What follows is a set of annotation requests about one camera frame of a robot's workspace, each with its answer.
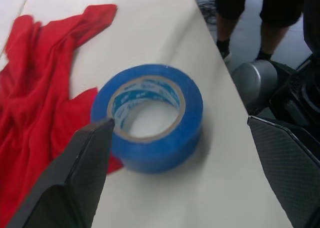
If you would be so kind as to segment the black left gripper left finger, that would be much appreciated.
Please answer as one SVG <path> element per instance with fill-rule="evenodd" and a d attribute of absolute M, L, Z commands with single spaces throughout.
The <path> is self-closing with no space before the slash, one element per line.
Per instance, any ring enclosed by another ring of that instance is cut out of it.
<path fill-rule="evenodd" d="M 8 227 L 91 227 L 105 184 L 114 121 L 78 130 L 42 172 Z"/>

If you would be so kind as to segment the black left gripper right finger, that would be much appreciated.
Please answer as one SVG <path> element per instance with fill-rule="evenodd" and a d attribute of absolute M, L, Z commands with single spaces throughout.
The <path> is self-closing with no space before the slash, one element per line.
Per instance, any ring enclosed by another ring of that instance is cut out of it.
<path fill-rule="evenodd" d="M 320 225 L 320 143 L 304 128 L 250 116 L 264 174 L 293 227 Z"/>

